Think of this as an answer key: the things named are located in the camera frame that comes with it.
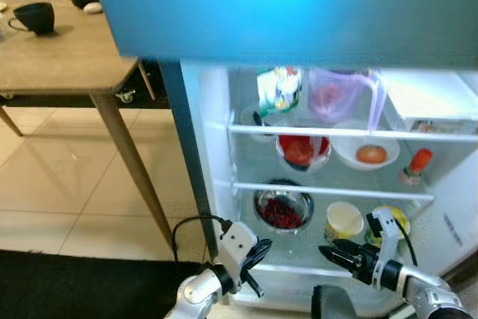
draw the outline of refrigerator door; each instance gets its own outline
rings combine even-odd
[[[102,0],[123,55],[478,67],[477,0]]]

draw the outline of open refrigerator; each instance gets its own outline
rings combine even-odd
[[[245,285],[231,300],[309,311],[312,288],[333,284],[346,288],[361,316],[398,306],[394,294],[352,279],[319,253],[326,209],[336,201],[362,215],[379,205],[400,208],[423,270],[445,273],[477,251],[476,0],[101,1],[120,53],[161,62],[199,213],[243,221],[273,240],[251,272],[264,297]],[[270,126],[253,123],[244,113],[259,102],[258,68],[291,64],[305,74],[373,69],[376,86],[361,93],[347,117],[362,125],[338,128],[311,115],[307,76],[295,109]],[[332,149],[317,172],[297,173],[277,155],[275,141],[284,134],[395,139],[400,151],[393,163],[365,172]],[[401,184],[400,171],[422,148],[433,158],[420,184]],[[313,199],[311,222],[295,235],[271,231],[254,213],[254,193],[274,188]],[[220,229],[202,225],[214,257]],[[363,244],[366,230],[352,240]],[[410,262],[402,243],[397,256]]]

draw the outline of black mug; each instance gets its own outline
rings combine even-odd
[[[14,18],[8,20],[8,25],[16,30],[33,31],[36,35],[53,32],[55,13],[51,3],[33,3],[13,10]],[[19,20],[27,28],[17,28],[11,23]]]

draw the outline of floor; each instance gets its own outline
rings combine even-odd
[[[0,249],[172,260],[94,108],[5,108],[0,121]],[[197,214],[169,110],[120,110],[170,225]],[[179,259],[204,261],[199,222],[178,231]],[[309,318],[218,305],[208,318]]]

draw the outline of robotic hand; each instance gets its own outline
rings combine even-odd
[[[382,249],[337,239],[333,247],[320,246],[319,250],[361,282],[397,293],[415,308],[420,319],[473,319],[442,278],[392,259],[399,232],[389,209],[374,211],[367,219],[374,235],[383,237]]]
[[[260,241],[245,224],[232,223],[221,236],[214,265],[183,281],[176,304],[165,319],[204,319],[221,295],[236,294],[244,282],[262,297],[264,291],[251,277],[249,269],[266,256],[271,244],[270,239]]]

